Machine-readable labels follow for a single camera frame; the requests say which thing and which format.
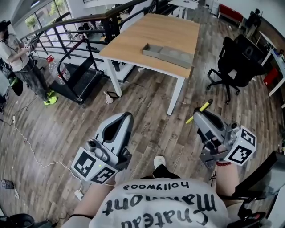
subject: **white t-shirt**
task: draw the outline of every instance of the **white t-shirt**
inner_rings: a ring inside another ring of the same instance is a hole
[[[13,63],[8,62],[8,58],[11,55],[16,55],[21,50],[22,48],[20,47],[19,40],[16,35],[12,33],[9,34],[9,38],[5,42],[0,41],[0,57],[12,67],[14,72],[22,70],[29,61],[27,54],[24,54],[20,59],[15,60]]]
[[[228,212],[213,188],[195,179],[139,179],[112,190],[92,220],[73,216],[63,228],[225,228],[239,207]]]

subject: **red string bracelet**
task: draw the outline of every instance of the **red string bracelet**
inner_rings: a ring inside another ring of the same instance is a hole
[[[225,163],[217,162],[216,164],[217,164],[217,166],[228,166],[231,164],[231,162],[225,162]]]

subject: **foot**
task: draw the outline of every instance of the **foot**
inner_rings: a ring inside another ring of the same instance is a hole
[[[53,105],[55,102],[57,102],[57,97],[50,97],[47,102],[44,102],[45,105]]]
[[[157,168],[160,165],[164,165],[165,166],[165,158],[163,156],[156,156],[155,159],[153,160],[153,164],[155,166],[155,168]]]
[[[53,91],[53,90],[49,90],[49,92],[48,92],[48,96],[49,96],[49,97],[51,97],[53,93],[54,93],[54,91]]]

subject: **gray pants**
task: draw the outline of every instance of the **gray pants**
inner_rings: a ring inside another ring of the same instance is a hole
[[[252,25],[250,28],[246,28],[245,34],[247,38],[250,38],[257,27],[255,25]]]
[[[38,95],[43,101],[48,101],[47,95],[49,89],[45,82],[45,77],[34,65],[33,60],[29,60],[27,65],[19,72],[15,72],[15,75],[22,81],[25,81],[27,85]]]

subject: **ceiling light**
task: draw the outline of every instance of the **ceiling light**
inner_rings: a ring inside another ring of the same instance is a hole
[[[40,0],[34,0],[31,4],[31,8],[34,7],[35,5],[39,4]]]

